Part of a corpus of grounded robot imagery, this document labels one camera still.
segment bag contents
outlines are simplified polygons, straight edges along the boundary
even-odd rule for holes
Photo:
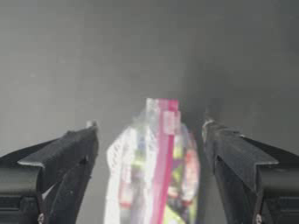
[[[104,224],[193,224],[200,162],[179,102],[148,99],[108,148]]]

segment gray wall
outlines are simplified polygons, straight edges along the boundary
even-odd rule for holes
[[[267,142],[279,136],[275,121],[299,110],[298,6],[291,0],[0,2],[1,154],[81,128],[89,119],[100,125],[79,223],[101,223],[105,148],[145,97],[177,98],[197,136],[211,98],[223,105],[223,121],[245,134]],[[287,138],[296,121],[280,124]],[[295,147],[282,137],[274,143]],[[201,162],[199,223],[224,224],[204,157]]]

